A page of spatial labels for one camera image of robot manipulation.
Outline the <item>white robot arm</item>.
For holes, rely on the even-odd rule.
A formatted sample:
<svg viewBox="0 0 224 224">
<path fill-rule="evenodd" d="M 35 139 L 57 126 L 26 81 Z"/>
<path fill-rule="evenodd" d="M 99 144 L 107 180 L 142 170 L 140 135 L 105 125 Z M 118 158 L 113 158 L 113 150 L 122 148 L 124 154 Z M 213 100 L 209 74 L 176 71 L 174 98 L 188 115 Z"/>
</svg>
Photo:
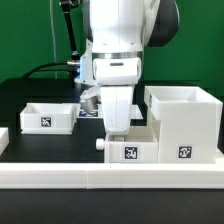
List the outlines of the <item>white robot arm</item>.
<svg viewBox="0 0 224 224">
<path fill-rule="evenodd" d="M 86 52 L 77 80 L 90 88 L 81 103 L 91 111 L 99 98 L 106 133 L 126 135 L 144 49 L 163 47 L 178 32 L 176 0 L 83 0 L 83 20 Z"/>
</svg>

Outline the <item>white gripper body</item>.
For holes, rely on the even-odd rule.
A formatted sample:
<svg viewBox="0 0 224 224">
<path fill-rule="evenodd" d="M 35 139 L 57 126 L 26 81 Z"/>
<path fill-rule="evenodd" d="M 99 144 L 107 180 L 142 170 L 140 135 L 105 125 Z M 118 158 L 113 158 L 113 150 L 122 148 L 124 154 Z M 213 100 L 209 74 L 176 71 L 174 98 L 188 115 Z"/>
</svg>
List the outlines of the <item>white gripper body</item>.
<svg viewBox="0 0 224 224">
<path fill-rule="evenodd" d="M 100 98 L 105 131 L 109 135 L 127 135 L 130 128 L 132 100 L 135 85 L 142 73 L 141 59 L 94 59 L 94 87 L 80 97 L 84 111 L 94 109 Z"/>
</svg>

